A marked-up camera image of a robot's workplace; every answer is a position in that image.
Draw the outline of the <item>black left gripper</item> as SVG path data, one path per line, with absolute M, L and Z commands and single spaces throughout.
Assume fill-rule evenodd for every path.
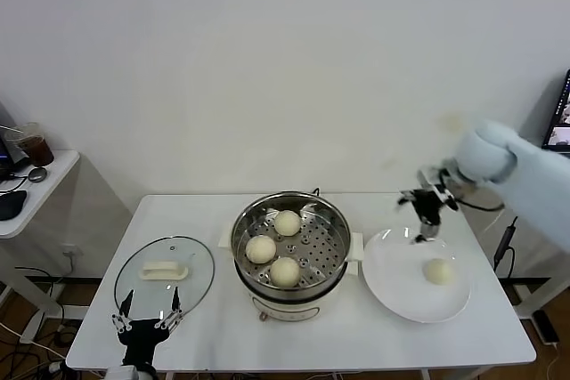
M 169 338 L 169 330 L 174 330 L 183 317 L 178 287 L 172 298 L 171 310 L 161 319 L 139 319 L 131 322 L 129 312 L 134 290 L 131 289 L 118 307 L 118 313 L 111 316 L 118 331 L 118 340 L 126 347 L 124 365 L 151 365 L 158 344 Z

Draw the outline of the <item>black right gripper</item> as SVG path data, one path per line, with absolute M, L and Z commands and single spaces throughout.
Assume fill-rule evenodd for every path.
M 411 205 L 422 224 L 419 233 L 411 240 L 411 243 L 425 243 L 434 241 L 439 233 L 442 201 L 437 195 L 417 195 L 416 190 L 402 190 L 396 202 L 396 210 L 400 211 L 404 206 Z

